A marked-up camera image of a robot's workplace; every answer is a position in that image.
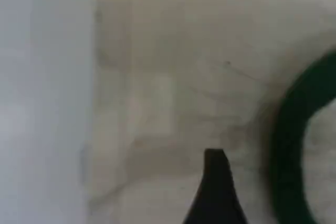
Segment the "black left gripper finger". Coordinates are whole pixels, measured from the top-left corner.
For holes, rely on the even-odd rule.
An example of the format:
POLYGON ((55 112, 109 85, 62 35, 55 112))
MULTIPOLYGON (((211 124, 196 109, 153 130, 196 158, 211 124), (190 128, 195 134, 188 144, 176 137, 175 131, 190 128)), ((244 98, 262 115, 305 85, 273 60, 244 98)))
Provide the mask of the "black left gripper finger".
POLYGON ((247 223, 230 163, 222 149, 207 148, 201 183, 184 223, 247 223))

